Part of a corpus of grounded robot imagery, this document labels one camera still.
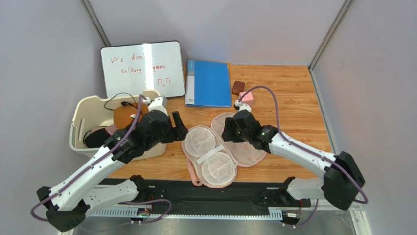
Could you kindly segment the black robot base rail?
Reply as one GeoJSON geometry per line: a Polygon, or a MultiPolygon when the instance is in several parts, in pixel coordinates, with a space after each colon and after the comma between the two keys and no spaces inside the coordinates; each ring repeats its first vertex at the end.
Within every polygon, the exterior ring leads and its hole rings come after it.
{"type": "Polygon", "coordinates": [[[214,189],[195,186],[190,181],[146,180],[152,205],[116,204],[93,213],[96,217],[119,217],[134,220],[166,218],[234,219],[299,222],[308,215],[315,201],[293,199],[284,192],[282,183],[234,182],[214,189]]]}

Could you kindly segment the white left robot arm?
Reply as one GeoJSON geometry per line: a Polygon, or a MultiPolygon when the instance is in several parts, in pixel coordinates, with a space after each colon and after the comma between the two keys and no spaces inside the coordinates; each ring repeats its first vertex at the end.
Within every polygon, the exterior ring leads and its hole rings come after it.
{"type": "Polygon", "coordinates": [[[66,232],[98,210],[119,203],[148,202],[150,188],[140,175],[108,188],[96,189],[95,186],[157,144],[182,141],[187,133],[188,129],[177,111],[168,115],[152,110],[141,120],[135,118],[131,125],[114,132],[98,152],[66,180],[53,187],[39,188],[37,196],[40,202],[36,207],[44,205],[46,216],[37,216],[35,208],[31,209],[31,215],[66,232]]]}

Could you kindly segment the floral pink laundry bag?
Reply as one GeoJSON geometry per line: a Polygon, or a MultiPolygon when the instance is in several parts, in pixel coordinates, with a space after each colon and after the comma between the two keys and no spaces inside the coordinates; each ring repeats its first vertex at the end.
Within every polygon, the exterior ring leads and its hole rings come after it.
{"type": "Polygon", "coordinates": [[[195,186],[224,188],[236,179],[239,167],[253,167],[266,157],[265,151],[256,150],[248,142],[223,141],[221,134],[225,119],[233,115],[222,113],[212,120],[209,127],[197,125],[190,128],[181,142],[195,186]]]}

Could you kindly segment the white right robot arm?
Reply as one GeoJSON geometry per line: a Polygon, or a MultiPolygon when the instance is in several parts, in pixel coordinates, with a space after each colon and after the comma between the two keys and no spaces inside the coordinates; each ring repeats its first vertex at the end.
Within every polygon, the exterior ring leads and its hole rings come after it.
{"type": "Polygon", "coordinates": [[[294,199],[325,199],[341,210],[352,203],[368,202],[362,187],[364,176],[354,158],[347,152],[325,152],[295,140],[271,125],[261,125],[247,110],[225,119],[222,133],[225,142],[248,142],[257,150],[282,156],[305,167],[314,179],[291,178],[284,188],[294,199]]]}

